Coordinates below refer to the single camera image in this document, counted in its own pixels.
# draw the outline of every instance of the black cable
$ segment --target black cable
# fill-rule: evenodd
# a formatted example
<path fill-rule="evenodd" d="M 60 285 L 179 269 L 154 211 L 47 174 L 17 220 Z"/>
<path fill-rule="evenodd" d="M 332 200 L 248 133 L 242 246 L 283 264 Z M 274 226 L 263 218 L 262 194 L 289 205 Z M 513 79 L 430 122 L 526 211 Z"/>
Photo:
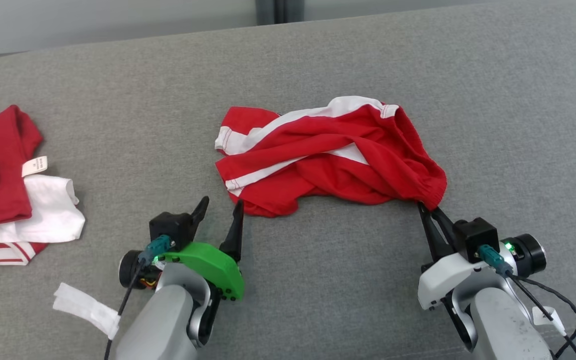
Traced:
<path fill-rule="evenodd" d="M 563 301 L 564 303 L 568 304 L 570 306 L 570 309 L 572 309 L 572 311 L 574 312 L 574 314 L 576 315 L 576 306 L 574 305 L 574 303 L 572 303 L 572 301 L 570 301 L 566 296 L 560 294 L 557 290 L 555 289 L 551 289 L 550 287 L 542 284 L 541 282 L 537 282 L 535 280 L 530 280 L 530 278 L 526 278 L 523 276 L 517 276 L 517 278 L 519 278 L 519 280 L 523 281 L 524 283 L 530 284 L 530 285 L 535 285 L 535 287 L 540 287 L 541 289 L 546 290 L 547 292 L 554 294 L 554 296 L 558 297 L 559 300 Z M 570 335 L 570 340 L 574 340 L 576 338 L 576 328 L 574 328 L 574 331 L 572 332 L 572 335 Z M 569 344 L 566 342 L 565 344 L 563 344 L 559 350 L 557 351 L 557 353 L 555 353 L 555 358 L 558 358 L 560 356 L 562 356 L 562 354 L 564 353 L 564 350 L 566 350 L 566 348 L 568 348 Z"/>
<path fill-rule="evenodd" d="M 130 280 L 130 285 L 128 286 L 128 289 L 126 289 L 126 294 L 123 296 L 123 300 L 121 301 L 121 305 L 119 306 L 119 310 L 117 310 L 118 317 L 122 316 L 122 313 L 124 313 L 124 308 L 126 307 L 126 303 L 128 303 L 128 297 L 130 296 L 130 292 L 133 291 L 133 286 L 137 282 L 137 278 L 139 278 L 139 273 L 142 271 L 144 264 L 145 264 L 144 260 L 141 260 L 137 265 L 137 271 L 134 272 L 134 275 Z M 112 346 L 113 341 L 108 339 L 108 342 L 106 342 L 105 344 L 105 354 L 103 355 L 103 360 L 108 360 L 108 358 L 110 357 L 110 348 Z"/>
<path fill-rule="evenodd" d="M 548 312 L 546 309 L 544 309 L 544 306 L 542 305 L 542 303 L 540 303 L 539 300 L 537 300 L 537 298 L 535 298 L 535 296 L 532 294 L 532 292 L 528 291 L 528 289 L 526 289 L 526 287 L 525 287 L 520 281 L 525 281 L 525 282 L 528 283 L 528 284 L 531 284 L 531 283 L 535 283 L 535 285 L 536 285 L 536 284 L 539 284 L 539 285 L 537 285 L 538 287 L 541 287 L 541 286 L 542 286 L 542 287 L 546 287 L 546 285 L 540 284 L 539 282 L 537 282 L 537 281 L 532 281 L 532 280 L 530 280 L 530 282 L 528 282 L 528 281 L 526 281 L 526 280 L 528 280 L 527 278 L 522 277 L 522 276 L 513 275 L 510 271 L 507 271 L 506 274 L 507 274 L 508 277 L 514 282 L 514 284 L 517 285 L 517 287 L 518 287 L 524 294 L 526 294 L 526 296 L 528 296 L 528 298 L 529 298 L 535 305 L 537 305 L 537 308 L 539 308 L 539 310 L 541 310 L 541 312 L 543 313 L 543 316 L 545 316 L 549 321 L 553 322 L 554 319 L 553 319 L 553 317 L 551 316 L 550 312 Z M 570 346 L 570 348 L 571 348 L 571 349 L 574 351 L 574 353 L 576 354 L 576 345 L 574 344 L 574 342 L 572 342 L 572 339 L 571 339 L 568 335 L 565 335 L 565 336 L 564 336 L 564 339 L 566 340 L 566 344 L 567 344 L 568 346 Z"/>

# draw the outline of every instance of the green bracket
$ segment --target green bracket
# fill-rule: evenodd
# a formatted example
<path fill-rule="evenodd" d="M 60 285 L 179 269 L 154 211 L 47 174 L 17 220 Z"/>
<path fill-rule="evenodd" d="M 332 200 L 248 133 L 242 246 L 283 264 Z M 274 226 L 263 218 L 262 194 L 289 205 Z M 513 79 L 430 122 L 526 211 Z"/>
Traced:
<path fill-rule="evenodd" d="M 154 262 L 182 263 L 223 291 L 229 300 L 242 300 L 244 279 L 232 257 L 208 243 L 191 242 L 179 252 L 165 252 Z"/>

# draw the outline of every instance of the gray cushion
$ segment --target gray cushion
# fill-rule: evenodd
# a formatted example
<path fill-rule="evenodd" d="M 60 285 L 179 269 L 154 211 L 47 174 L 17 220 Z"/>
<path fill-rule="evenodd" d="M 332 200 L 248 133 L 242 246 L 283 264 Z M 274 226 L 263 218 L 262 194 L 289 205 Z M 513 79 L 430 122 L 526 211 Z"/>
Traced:
<path fill-rule="evenodd" d="M 228 108 L 341 95 L 402 105 L 446 171 L 448 216 L 540 239 L 548 268 L 535 280 L 576 303 L 576 2 L 442 7 L 0 58 L 0 111 L 30 114 L 48 174 L 73 179 L 87 218 L 82 239 L 0 266 L 0 360 L 101 358 L 102 333 L 51 309 L 60 282 L 117 309 L 122 255 L 148 242 L 155 215 L 204 195 L 196 240 L 219 244 L 233 203 L 213 142 Z M 299 203 L 246 218 L 245 299 L 219 308 L 202 359 L 467 358 L 446 312 L 418 304 L 430 253 L 414 203 Z M 572 331 L 567 306 L 534 292 Z M 119 338 L 150 296 L 132 293 Z"/>

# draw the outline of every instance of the white trim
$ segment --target white trim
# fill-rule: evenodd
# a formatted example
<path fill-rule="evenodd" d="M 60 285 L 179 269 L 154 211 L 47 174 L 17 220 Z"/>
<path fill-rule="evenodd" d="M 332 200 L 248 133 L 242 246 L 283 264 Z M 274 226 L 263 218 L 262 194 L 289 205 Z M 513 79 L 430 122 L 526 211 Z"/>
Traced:
<path fill-rule="evenodd" d="M 267 178 L 271 174 L 274 174 L 279 170 L 285 168 L 286 166 L 289 166 L 290 164 L 297 162 L 303 158 L 305 158 L 305 156 L 296 157 L 294 159 L 282 162 L 277 162 L 276 164 L 268 166 L 267 168 L 262 168 L 257 171 L 253 171 L 251 173 L 247 173 L 246 175 L 233 178 L 232 180 L 226 180 L 224 184 L 226 185 L 226 189 L 228 189 L 229 192 L 233 192 L 237 189 L 244 189 L 244 187 L 246 187 L 247 185 L 256 183 L 259 180 L 262 180 L 263 178 Z"/>
<path fill-rule="evenodd" d="M 352 160 L 354 162 L 358 162 L 364 165 L 368 165 L 368 161 L 364 155 L 359 151 L 357 148 L 357 144 L 350 143 L 344 147 L 340 147 L 336 150 L 326 151 L 325 154 L 335 155 L 336 157 L 345 158 L 348 160 Z M 296 157 L 294 159 L 278 162 L 272 166 L 268 166 L 267 168 L 261 168 L 257 171 L 253 171 L 251 173 L 247 173 L 246 175 L 233 178 L 231 180 L 226 180 L 224 184 L 226 185 L 226 189 L 236 197 L 239 197 L 242 193 L 243 189 L 250 184 L 256 183 L 263 178 L 267 178 L 268 176 L 278 172 L 279 170 L 289 166 L 294 162 L 298 162 L 301 159 L 306 158 L 306 156 Z"/>
<path fill-rule="evenodd" d="M 335 155 L 336 157 L 346 158 L 348 160 L 364 164 L 365 166 L 368 165 L 368 161 L 366 161 L 366 158 L 364 157 L 363 153 L 359 151 L 359 148 L 357 148 L 357 144 L 354 142 L 344 147 L 340 147 L 337 150 L 326 151 L 326 153 L 330 155 Z"/>
<path fill-rule="evenodd" d="M 0 265 L 27 265 L 28 260 L 14 245 L 6 244 L 9 248 L 0 248 L 0 260 L 11 259 L 10 261 L 0 261 Z"/>
<path fill-rule="evenodd" d="M 227 155 L 246 153 L 260 141 L 274 132 L 277 128 L 297 121 L 303 117 L 330 117 L 336 118 L 357 111 L 359 108 L 370 105 L 380 111 L 382 119 L 395 116 L 398 105 L 384 105 L 379 100 L 363 96 L 339 96 L 330 100 L 325 107 L 291 111 L 270 121 L 264 127 L 256 127 L 246 134 L 233 131 L 228 126 L 222 126 L 214 142 L 215 150 L 223 150 Z"/>
<path fill-rule="evenodd" d="M 27 243 L 25 241 L 19 241 L 16 244 L 19 246 L 19 248 L 25 251 L 26 255 L 28 255 L 28 260 L 34 258 L 35 255 L 37 255 L 37 253 L 35 252 L 35 248 L 33 248 L 33 246 L 30 243 Z"/>

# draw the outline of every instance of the wall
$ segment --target wall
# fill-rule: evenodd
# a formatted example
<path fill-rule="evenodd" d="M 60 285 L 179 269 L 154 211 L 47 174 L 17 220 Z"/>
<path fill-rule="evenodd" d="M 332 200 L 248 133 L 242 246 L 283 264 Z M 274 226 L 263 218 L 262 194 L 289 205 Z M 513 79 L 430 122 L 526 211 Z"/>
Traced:
<path fill-rule="evenodd" d="M 410 10 L 521 0 L 306 0 L 305 20 L 325 20 Z"/>
<path fill-rule="evenodd" d="M 255 0 L 0 0 L 0 54 L 254 25 Z"/>

